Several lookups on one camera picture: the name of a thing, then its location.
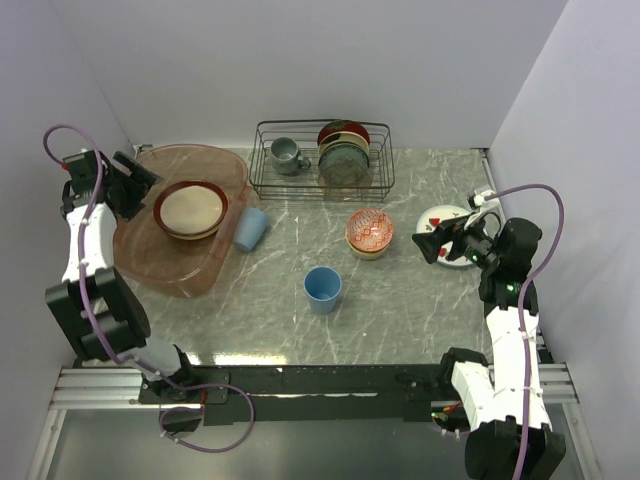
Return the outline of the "blue bottom plate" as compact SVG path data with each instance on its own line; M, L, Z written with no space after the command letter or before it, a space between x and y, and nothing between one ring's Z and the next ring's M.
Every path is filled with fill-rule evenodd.
M468 209L455 205L438 205L424 211L416 224L417 233L433 233L436 227L443 221L451 218L467 217L471 214ZM452 242L445 243L439 250L437 263L449 268L471 268L474 264L466 257L461 256L455 260L447 258L453 246Z

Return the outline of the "red patterned bowl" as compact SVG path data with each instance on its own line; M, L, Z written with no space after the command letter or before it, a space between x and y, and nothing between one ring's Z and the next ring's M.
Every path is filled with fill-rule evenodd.
M391 243L394 224L384 211L366 207L351 215L346 225L346 238L359 250L377 251Z

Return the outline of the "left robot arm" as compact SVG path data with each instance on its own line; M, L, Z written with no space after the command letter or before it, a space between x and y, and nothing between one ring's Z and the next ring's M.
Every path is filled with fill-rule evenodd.
M152 336L147 314L114 261L114 235L133 219L158 176L122 152L87 151L63 161L70 178L61 215L70 232L68 264L45 302L79 360L129 365L157 397L197 393L198 377L176 345Z

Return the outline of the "red-rimmed cream plate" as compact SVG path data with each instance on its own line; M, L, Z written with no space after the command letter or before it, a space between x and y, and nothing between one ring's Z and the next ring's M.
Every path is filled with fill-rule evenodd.
M220 228L229 209L224 191L206 181L180 181L165 188L153 206L156 224L164 231L197 233Z

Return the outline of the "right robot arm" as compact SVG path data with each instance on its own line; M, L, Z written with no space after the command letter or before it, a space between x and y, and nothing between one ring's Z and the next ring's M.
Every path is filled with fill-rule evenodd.
M479 296L493 360L452 348L437 375L440 392L462 402L465 470L472 479L548 479L566 454L544 404L537 292L527 280L541 237L537 225L521 218L507 220L491 237L484 217L466 211L450 218L426 213L412 236L428 263L463 257L481 271Z

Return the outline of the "cream white bear plate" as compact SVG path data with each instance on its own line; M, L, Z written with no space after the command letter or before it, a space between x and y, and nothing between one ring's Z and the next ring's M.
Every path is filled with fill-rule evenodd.
M197 232L197 233L179 233L179 232L175 232L175 231L167 231L165 233L167 233L168 235L172 236L173 238L179 239L179 240L187 240L187 241L192 241L192 240L200 240L200 239L204 239L207 237L210 237L212 235L215 235L218 231L218 228L211 228L209 230L203 231L203 232Z

